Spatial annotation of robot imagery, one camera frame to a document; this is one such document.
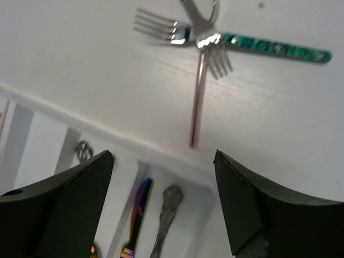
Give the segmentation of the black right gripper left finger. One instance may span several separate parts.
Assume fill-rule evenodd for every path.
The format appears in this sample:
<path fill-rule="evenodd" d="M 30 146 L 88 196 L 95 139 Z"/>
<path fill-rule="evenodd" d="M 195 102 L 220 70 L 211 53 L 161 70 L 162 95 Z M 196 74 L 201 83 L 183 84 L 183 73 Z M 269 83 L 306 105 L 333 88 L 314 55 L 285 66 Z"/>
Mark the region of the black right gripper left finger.
<path fill-rule="evenodd" d="M 113 165 L 105 150 L 1 195 L 1 257 L 89 257 Z"/>

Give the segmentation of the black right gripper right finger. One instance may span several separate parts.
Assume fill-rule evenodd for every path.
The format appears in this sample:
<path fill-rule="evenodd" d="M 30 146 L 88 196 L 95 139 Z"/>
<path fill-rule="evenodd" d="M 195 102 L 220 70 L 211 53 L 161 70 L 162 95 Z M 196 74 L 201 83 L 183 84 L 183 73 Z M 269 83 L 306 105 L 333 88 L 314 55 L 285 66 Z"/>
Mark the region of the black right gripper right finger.
<path fill-rule="evenodd" d="M 213 163 L 235 257 L 343 257 L 343 202 L 289 189 L 222 151 Z"/>

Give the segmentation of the rainbow iridescent knife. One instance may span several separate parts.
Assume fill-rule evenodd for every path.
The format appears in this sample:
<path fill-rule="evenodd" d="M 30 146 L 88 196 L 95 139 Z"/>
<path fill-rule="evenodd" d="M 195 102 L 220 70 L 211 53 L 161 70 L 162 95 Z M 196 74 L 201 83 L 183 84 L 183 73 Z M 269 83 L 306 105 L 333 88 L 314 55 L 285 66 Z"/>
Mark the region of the rainbow iridescent knife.
<path fill-rule="evenodd" d="M 138 242 L 141 224 L 144 219 L 152 186 L 153 179 L 147 178 L 142 182 L 140 188 L 137 191 L 131 216 L 129 240 L 128 242 L 124 243 L 120 257 L 134 257 L 134 252 Z"/>

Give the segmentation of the ornate silver knife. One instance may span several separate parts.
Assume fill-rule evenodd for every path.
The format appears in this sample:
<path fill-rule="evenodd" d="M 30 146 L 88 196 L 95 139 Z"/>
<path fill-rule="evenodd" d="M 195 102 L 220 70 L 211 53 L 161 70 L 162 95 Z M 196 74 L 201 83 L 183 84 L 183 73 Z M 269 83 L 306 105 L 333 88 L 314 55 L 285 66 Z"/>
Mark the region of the ornate silver knife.
<path fill-rule="evenodd" d="M 150 257 L 158 258 L 161 256 L 164 240 L 175 219 L 177 208 L 183 201 L 183 198 L 183 190 L 177 184 L 172 184 L 163 191 L 163 204 L 160 213 L 159 228 Z"/>

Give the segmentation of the pink handled fork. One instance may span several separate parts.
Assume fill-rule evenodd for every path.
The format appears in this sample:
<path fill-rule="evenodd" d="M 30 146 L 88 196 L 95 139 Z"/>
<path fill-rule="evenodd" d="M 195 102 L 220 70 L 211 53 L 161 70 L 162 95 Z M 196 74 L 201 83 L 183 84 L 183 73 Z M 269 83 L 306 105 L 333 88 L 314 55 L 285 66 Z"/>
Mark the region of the pink handled fork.
<path fill-rule="evenodd" d="M 189 137 L 189 147 L 192 149 L 196 149 L 199 144 L 203 101 L 208 70 L 212 72 L 212 75 L 216 80 L 228 75 L 229 72 L 233 71 L 224 45 L 212 44 L 209 47 L 201 49 L 199 52 Z"/>

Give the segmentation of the green handled fork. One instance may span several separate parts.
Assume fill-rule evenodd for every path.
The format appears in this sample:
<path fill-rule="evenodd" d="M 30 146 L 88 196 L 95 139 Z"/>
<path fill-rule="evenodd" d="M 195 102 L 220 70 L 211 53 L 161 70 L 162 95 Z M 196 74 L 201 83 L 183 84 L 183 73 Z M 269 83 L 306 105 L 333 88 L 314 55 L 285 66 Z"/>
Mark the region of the green handled fork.
<path fill-rule="evenodd" d="M 137 31 L 172 46 L 191 46 L 196 44 L 194 28 L 190 24 L 172 20 L 142 8 L 137 8 L 137 12 L 134 22 L 137 25 L 135 28 Z M 307 62 L 328 63 L 332 59 L 332 53 L 327 50 L 252 38 L 233 33 L 221 33 L 218 44 L 243 51 Z"/>

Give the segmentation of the rainbow iridescent spoon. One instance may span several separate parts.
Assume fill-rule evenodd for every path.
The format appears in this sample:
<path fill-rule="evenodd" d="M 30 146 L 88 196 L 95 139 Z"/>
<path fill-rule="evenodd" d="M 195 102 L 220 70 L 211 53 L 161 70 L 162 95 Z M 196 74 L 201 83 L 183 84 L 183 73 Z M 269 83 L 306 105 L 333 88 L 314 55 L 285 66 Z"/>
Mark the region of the rainbow iridescent spoon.
<path fill-rule="evenodd" d="M 101 253 L 96 243 L 93 243 L 91 246 L 90 258 L 101 258 Z"/>

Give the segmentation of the black handled spoon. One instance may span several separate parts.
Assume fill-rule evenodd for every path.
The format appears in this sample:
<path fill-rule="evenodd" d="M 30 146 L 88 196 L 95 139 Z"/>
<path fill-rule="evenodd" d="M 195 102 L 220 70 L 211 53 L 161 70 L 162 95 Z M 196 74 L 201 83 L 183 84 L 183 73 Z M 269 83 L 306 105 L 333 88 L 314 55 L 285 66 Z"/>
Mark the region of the black handled spoon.
<path fill-rule="evenodd" d="M 92 158 L 94 155 L 94 150 L 87 141 L 80 140 L 75 147 L 75 155 L 78 161 L 81 163 Z"/>

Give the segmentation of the orange chopstick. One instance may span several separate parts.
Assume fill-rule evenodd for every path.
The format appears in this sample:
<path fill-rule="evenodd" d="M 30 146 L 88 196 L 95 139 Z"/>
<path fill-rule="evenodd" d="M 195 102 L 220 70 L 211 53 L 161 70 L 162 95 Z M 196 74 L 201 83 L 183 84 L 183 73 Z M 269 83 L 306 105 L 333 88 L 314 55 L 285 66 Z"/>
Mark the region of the orange chopstick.
<path fill-rule="evenodd" d="M 0 135 L 2 135 L 4 121 L 5 121 L 5 112 L 3 111 L 1 112 L 1 115 L 0 115 Z"/>

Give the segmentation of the black handled fork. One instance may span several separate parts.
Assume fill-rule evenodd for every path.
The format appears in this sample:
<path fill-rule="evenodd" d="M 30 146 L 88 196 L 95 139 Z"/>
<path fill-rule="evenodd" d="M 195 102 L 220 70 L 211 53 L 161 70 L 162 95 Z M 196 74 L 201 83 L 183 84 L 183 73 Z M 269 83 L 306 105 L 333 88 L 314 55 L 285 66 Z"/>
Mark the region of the black handled fork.
<path fill-rule="evenodd" d="M 194 0 L 193 1 L 195 6 L 197 7 L 201 16 L 203 16 L 206 20 L 215 23 L 219 17 L 220 7 L 222 1 L 217 0 Z M 186 13 L 182 1 L 174 1 L 175 6 L 178 8 L 178 17 L 187 23 L 191 23 L 191 20 Z"/>

